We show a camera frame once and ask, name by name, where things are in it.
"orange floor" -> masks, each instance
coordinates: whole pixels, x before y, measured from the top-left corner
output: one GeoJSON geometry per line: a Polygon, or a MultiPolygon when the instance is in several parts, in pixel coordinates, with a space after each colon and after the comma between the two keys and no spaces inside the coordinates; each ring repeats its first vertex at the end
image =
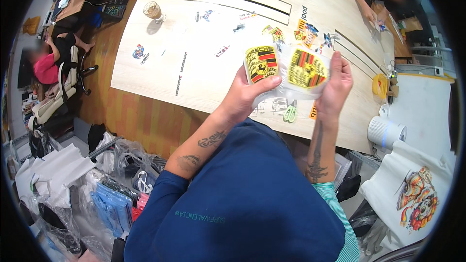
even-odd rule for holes
{"type": "Polygon", "coordinates": [[[129,140],[136,140],[151,154],[168,158],[202,124],[208,114],[122,90],[110,88],[116,52],[136,0],[129,0],[123,20],[95,30],[96,46],[86,66],[99,69],[84,81],[90,96],[82,96],[80,118],[129,140]]]}

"light wooden table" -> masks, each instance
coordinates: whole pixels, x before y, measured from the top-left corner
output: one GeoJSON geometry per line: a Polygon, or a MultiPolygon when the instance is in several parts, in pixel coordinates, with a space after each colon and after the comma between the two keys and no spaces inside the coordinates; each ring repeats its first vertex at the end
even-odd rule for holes
{"type": "MultiPolygon", "coordinates": [[[[322,55],[331,57],[339,50],[351,62],[354,86],[341,112],[336,145],[371,153],[367,127],[380,108],[372,95],[372,77],[386,72],[393,60],[393,36],[371,28],[355,0],[137,0],[118,48],[111,87],[211,113],[242,65],[243,50],[253,45],[262,29],[279,27],[291,42],[304,17],[319,30],[312,49],[328,32],[338,38],[322,55]],[[161,25],[143,14],[150,1],[167,15],[161,25]],[[207,22],[201,17],[210,9],[207,22]],[[242,16],[251,11],[258,15],[242,16]],[[239,21],[246,27],[233,33],[239,21]],[[148,55],[145,62],[145,57],[132,56],[138,44],[148,55]],[[223,46],[229,48],[216,57],[223,46]]],[[[289,124],[283,122],[286,101],[271,98],[251,117],[276,131],[310,139],[315,123],[309,118],[312,105],[313,101],[299,100],[296,119],[289,124]]]]}

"blue t-shirt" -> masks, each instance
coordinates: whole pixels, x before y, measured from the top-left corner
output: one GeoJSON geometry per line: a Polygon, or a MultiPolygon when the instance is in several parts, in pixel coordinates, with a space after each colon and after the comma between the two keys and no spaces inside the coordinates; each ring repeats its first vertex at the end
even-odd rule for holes
{"type": "Polygon", "coordinates": [[[341,220],[285,143],[251,119],[189,181],[160,174],[125,245],[132,261],[335,261],[341,220]]]}

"green striped sleeve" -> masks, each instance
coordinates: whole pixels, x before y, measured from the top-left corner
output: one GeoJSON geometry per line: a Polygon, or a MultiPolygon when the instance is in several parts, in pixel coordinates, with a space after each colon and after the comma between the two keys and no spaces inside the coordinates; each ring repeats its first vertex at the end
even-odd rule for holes
{"type": "Polygon", "coordinates": [[[335,212],[345,227],[345,245],[341,249],[338,262],[359,261],[359,246],[353,228],[346,219],[345,212],[338,203],[333,182],[312,184],[329,207],[335,212]]]}

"scissors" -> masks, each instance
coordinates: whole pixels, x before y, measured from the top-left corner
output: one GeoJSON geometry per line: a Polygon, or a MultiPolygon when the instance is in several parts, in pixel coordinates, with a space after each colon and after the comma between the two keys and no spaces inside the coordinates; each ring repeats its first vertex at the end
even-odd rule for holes
{"type": "Polygon", "coordinates": [[[283,115],[283,121],[292,123],[294,122],[294,118],[296,117],[296,104],[297,100],[293,100],[290,105],[288,105],[285,114],[283,115]]]}

